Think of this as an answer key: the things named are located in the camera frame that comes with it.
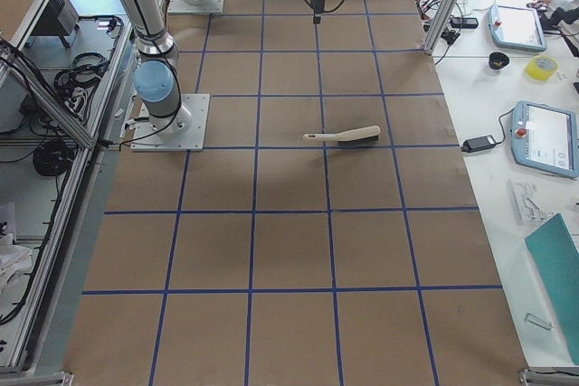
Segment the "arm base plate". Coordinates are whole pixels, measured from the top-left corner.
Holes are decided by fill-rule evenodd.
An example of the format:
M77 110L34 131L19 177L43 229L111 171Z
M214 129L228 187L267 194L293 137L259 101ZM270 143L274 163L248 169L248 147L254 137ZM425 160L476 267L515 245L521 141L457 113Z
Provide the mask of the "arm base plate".
M181 100L182 107L174 120L150 117L142 102L139 115L147 120L137 123L130 148L136 152L202 151L210 95L182 94Z
M224 0L170 0L168 13L173 15L221 14Z

